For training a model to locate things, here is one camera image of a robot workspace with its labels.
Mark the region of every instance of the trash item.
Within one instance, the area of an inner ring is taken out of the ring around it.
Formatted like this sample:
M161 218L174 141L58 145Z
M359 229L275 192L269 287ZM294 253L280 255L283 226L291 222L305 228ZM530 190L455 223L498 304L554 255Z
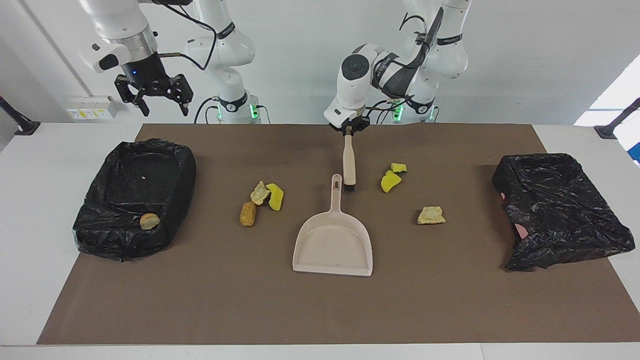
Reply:
M251 201L253 201L256 205L262 205L264 199L266 199L271 192L264 186L264 183L261 181L258 185L255 186L253 192L251 193Z
M332 177L331 208L309 218L293 250L293 270L371 276L373 256L369 233L355 217L340 210L342 176Z
M447 222L442 216L442 208L440 206L425 206L418 215L418 224L443 224Z
M271 196L269 197L269 207L272 210L280 211L282 208L282 198L284 198L284 191L276 185L276 184L268 184L266 188L271 192Z
M240 224L244 227L251 227L255 221L255 203L253 201L245 202L240 212Z
M406 172L406 164L391 163L391 171L395 173Z
M492 181L504 194L509 221L522 227L505 265L509 270L604 258L636 247L570 155L504 156Z
M132 259L167 247L189 209L196 163L191 150L162 139L122 142L95 176L73 225L80 252ZM140 226L144 214L160 223Z
M151 230L160 224L160 218L154 213L146 213L140 217L140 228L143 230Z
M387 173L382 177L380 186L382 191L388 193L395 185L398 185L402 179L393 171L387 170Z

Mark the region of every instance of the white dustpan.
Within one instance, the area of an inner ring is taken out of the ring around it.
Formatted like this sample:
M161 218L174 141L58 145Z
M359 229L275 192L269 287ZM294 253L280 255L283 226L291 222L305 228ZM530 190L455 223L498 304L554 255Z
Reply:
M342 176L332 177L331 208L309 218L293 250L293 270L371 276L373 257L367 229L340 210Z

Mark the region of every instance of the yellow sponge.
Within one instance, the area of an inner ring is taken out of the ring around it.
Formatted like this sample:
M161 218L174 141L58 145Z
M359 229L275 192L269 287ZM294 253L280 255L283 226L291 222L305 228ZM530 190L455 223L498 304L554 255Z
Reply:
M273 183L266 185L266 188L271 191L269 206L271 206L271 209L275 211L280 211L280 208L282 207L282 198L284 198L284 191L282 191L278 185Z
M391 171L406 172L406 164L391 163Z
M387 173L382 177L382 181L380 181L380 186L382 187L382 191L388 193L391 188L395 185L398 185L402 181L402 179L396 175L391 170L388 170Z

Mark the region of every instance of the black plastic bag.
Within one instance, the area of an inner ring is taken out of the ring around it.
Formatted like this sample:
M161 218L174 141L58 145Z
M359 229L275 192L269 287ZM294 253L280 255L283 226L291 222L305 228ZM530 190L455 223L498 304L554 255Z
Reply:
M169 245L195 188L191 149L162 139L122 142L107 155L74 223L81 252L108 259L138 258ZM140 227L155 213L160 224Z
M505 156L493 185L503 194L509 221L524 229L505 266L509 270L604 258L636 247L570 155Z

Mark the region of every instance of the brown mat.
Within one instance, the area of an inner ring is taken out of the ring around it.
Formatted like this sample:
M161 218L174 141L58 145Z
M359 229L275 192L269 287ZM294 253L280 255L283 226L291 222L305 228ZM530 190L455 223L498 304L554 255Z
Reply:
M505 154L544 152L531 126L371 126L354 138L342 198L369 230L370 278L297 274L295 239L329 206L342 137L328 126L144 125L188 145L191 210L172 246L119 263L81 254L39 344L318 344L640 341L640 315L606 259L507 272L513 232L491 176ZM389 194L392 162L409 172ZM277 213L239 210L258 182ZM447 223L415 225L423 206Z

